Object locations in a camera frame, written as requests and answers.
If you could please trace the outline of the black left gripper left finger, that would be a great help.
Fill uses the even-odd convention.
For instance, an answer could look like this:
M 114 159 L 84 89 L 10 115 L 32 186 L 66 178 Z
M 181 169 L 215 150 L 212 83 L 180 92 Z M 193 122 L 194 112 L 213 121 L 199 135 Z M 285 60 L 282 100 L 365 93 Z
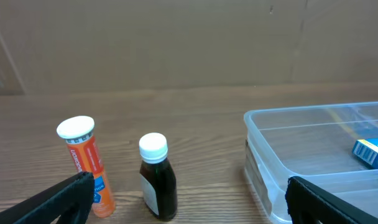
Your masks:
M 85 224 L 95 194 L 91 172 L 80 172 L 0 212 L 0 224 Z

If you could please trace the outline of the clear plastic container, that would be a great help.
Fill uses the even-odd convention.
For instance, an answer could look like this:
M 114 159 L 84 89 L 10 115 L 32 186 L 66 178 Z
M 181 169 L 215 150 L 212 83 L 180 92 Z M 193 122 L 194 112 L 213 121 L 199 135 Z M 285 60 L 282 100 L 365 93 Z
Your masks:
M 357 140 L 378 138 L 378 101 L 252 110 L 244 172 L 272 223 L 290 223 L 285 193 L 300 176 L 378 218 L 378 169 Z

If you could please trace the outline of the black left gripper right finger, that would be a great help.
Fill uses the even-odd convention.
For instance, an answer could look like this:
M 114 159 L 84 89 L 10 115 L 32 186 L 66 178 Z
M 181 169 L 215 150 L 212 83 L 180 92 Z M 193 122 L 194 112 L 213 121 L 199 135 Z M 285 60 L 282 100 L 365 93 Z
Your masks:
M 299 176 L 288 179 L 285 200 L 293 224 L 378 224 L 378 218 Z

